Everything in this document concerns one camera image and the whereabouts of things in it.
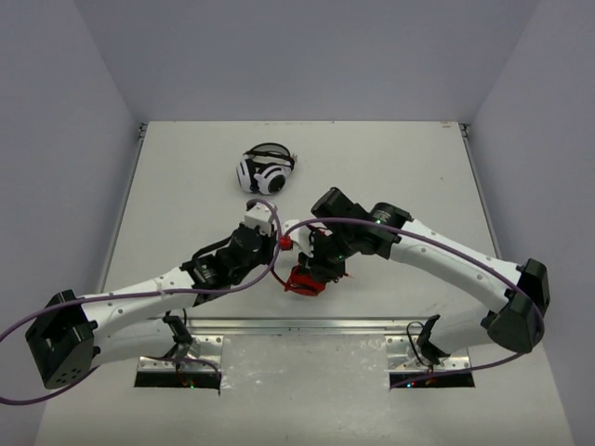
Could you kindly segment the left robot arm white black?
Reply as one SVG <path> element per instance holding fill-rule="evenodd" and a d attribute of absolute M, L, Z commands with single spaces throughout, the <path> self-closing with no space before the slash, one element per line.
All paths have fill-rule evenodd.
<path fill-rule="evenodd" d="M 275 229 L 242 223 L 224 243 L 145 282 L 107 294 L 55 294 L 25 333 L 44 387 L 71 386 L 132 357 L 185 357 L 193 339 L 179 313 L 244 290 L 253 269 L 271 264 L 277 242 Z"/>

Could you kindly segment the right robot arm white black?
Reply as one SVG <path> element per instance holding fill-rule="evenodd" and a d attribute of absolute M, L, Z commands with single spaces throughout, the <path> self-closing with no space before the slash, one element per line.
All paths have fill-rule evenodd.
<path fill-rule="evenodd" d="M 466 311 L 436 314 L 424 322 L 416 350 L 428 363 L 489 343 L 528 354 L 543 338 L 550 295 L 548 270 L 540 261 L 516 264 L 485 256 L 392 204 L 377 203 L 366 211 L 337 188 L 323 195 L 311 213 L 330 231 L 313 233 L 311 252 L 299 260 L 315 281 L 337 280 L 356 254 L 380 256 L 421 269 L 477 300 Z"/>

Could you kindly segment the red black headphones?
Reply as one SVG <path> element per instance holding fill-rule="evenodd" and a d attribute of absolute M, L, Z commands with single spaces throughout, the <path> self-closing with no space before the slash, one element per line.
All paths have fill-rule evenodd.
<path fill-rule="evenodd" d="M 284 290 L 298 295 L 318 296 L 326 288 L 323 282 L 315 281 L 311 273 L 300 265 L 294 266 L 284 282 Z"/>

